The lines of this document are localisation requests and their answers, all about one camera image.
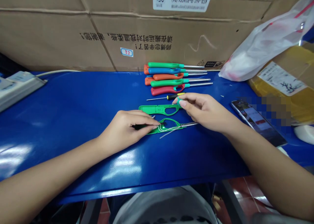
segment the blue screwdriver handle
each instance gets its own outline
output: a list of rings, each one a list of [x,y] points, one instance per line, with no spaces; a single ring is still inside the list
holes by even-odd
[[[150,74],[178,74],[181,72],[181,69],[176,68],[149,68]]]

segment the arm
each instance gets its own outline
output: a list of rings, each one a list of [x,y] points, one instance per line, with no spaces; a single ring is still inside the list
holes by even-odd
[[[186,93],[180,105],[193,120],[223,133],[279,211],[314,221],[314,176],[281,153],[260,134],[209,95]]]
[[[148,126],[136,131],[135,124]],[[142,111],[119,111],[99,137],[0,182],[0,223],[29,223],[86,170],[136,143],[159,124]]]

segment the phone screen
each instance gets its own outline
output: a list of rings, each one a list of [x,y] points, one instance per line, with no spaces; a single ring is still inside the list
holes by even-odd
[[[250,104],[243,100],[231,102],[232,108],[256,132],[261,134],[272,145],[278,147],[287,144],[287,141],[277,130]]]

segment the blue table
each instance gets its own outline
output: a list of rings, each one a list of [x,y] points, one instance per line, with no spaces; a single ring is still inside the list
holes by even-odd
[[[237,97],[259,101],[245,82],[228,81],[216,72],[209,72],[208,77],[213,85],[185,92],[210,94],[233,113],[229,104]],[[48,79],[44,87],[0,113],[0,180],[97,137],[118,110],[171,103],[146,101],[153,97],[144,85],[143,73],[61,73],[42,78]],[[156,115],[157,120],[165,117]],[[192,121],[184,110],[170,117],[180,123]],[[289,156],[302,166],[313,165],[314,146],[298,140],[290,127],[285,130],[289,145],[284,149]],[[95,165],[56,201],[76,202],[249,175],[242,159],[219,133],[197,125],[160,136],[145,136]]]

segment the plastic bag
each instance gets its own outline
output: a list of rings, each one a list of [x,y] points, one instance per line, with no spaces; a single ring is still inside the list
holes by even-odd
[[[289,12],[257,26],[219,73],[231,81],[255,76],[272,58],[297,45],[314,23],[314,0],[300,0]]]

